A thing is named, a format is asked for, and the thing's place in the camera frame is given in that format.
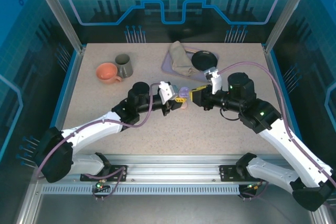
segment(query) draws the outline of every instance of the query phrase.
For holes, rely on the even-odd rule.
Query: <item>glass enclosure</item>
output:
[[[335,167],[336,0],[301,0],[274,52],[302,139]]]
[[[265,43],[288,0],[59,2],[82,44]],[[45,0],[0,6],[0,216],[13,223],[76,52]],[[273,50],[303,141],[335,168],[336,0],[301,0]]]
[[[287,0],[60,0],[60,2],[80,40],[86,44],[144,40],[266,42]]]
[[[0,216],[14,223],[73,52],[45,0],[0,0]]]

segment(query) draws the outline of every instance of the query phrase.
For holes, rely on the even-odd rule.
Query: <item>speckled beige surface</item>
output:
[[[96,119],[126,98],[134,83],[148,84],[170,81],[179,88],[196,88],[202,82],[166,74],[161,64],[170,44],[88,44],[79,70],[78,79],[67,113],[64,128],[70,128]],[[266,65],[261,44],[200,44],[186,46],[201,48],[219,54],[218,69],[239,61],[254,61]],[[114,62],[116,55],[129,54],[134,74],[120,84],[106,85],[96,78],[95,70],[104,62]],[[246,72],[255,83],[259,98],[279,109],[275,91],[267,75],[253,66],[237,67],[222,74],[223,86],[233,72]],[[228,112],[228,117],[236,117]],[[141,128],[112,134],[81,150],[82,153],[104,154],[277,154],[277,151],[241,122],[223,119],[219,109],[203,111],[189,102],[186,110],[172,111],[165,118],[161,111],[151,114]]]

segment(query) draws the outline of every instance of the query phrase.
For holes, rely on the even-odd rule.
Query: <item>black circular plate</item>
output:
[[[216,56],[209,51],[198,51],[191,58],[191,63],[199,71],[205,71],[212,67],[217,67]]]

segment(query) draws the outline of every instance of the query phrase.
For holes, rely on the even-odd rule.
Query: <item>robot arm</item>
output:
[[[251,176],[269,181],[292,193],[301,206],[316,211],[335,187],[312,160],[334,178],[331,167],[319,160],[292,131],[290,138],[280,113],[270,103],[256,98],[254,83],[245,73],[231,74],[228,77],[228,90],[218,89],[213,93],[212,85],[207,85],[192,90],[190,97],[204,110],[215,106],[224,111],[237,112],[240,121],[273,145],[294,169],[269,164],[256,155],[247,153],[236,164],[238,173],[242,177]]]
[[[124,131],[140,120],[140,113],[148,112],[150,107],[150,87],[144,82],[137,82],[128,92],[128,97],[105,115],[84,125],[59,131],[55,127],[46,131],[33,153],[34,162],[40,166],[48,153],[61,141],[59,146],[42,167],[42,173],[50,183],[59,181],[68,174],[89,173],[104,174],[106,167],[101,155],[89,155],[85,159],[76,154],[85,146],[110,134]],[[169,82],[159,84],[158,94],[153,95],[152,111],[162,110],[166,116],[171,110],[181,107],[177,102],[177,88]]]
[[[269,181],[292,193],[295,200],[306,209],[317,210],[335,189],[324,174],[335,179],[331,167],[319,160],[292,132],[293,138],[289,137],[280,113],[270,103],[256,97],[254,83],[245,73],[234,73],[228,77],[229,91],[222,90],[222,80],[217,69],[209,69],[205,71],[205,75],[211,85],[192,90],[191,100],[206,111],[218,107],[224,111],[237,112],[240,121],[272,144],[294,169],[269,164],[256,155],[247,153],[236,163],[241,177],[248,179],[250,176]],[[135,125],[140,119],[139,114],[149,111],[149,88],[146,83],[137,82],[129,91],[128,97],[102,117],[72,129],[59,131],[53,127],[46,131],[33,154],[33,160],[41,166],[51,150],[59,145],[42,167],[41,171],[47,181],[59,181],[67,174],[108,174],[108,161],[103,155],[90,155],[80,159],[76,157],[76,153],[104,136]],[[169,82],[161,82],[157,92],[153,95],[151,111],[161,109],[166,116],[171,110],[181,107],[182,103],[176,99],[177,89]],[[307,154],[303,154],[297,145]],[[311,160],[317,162],[323,171]]]

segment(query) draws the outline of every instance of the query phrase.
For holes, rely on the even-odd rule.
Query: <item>beige cloth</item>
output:
[[[195,73],[199,73],[191,63],[191,60],[188,58],[179,41],[175,41],[171,44],[169,54],[172,57],[172,69],[175,72],[183,76],[192,76]]]

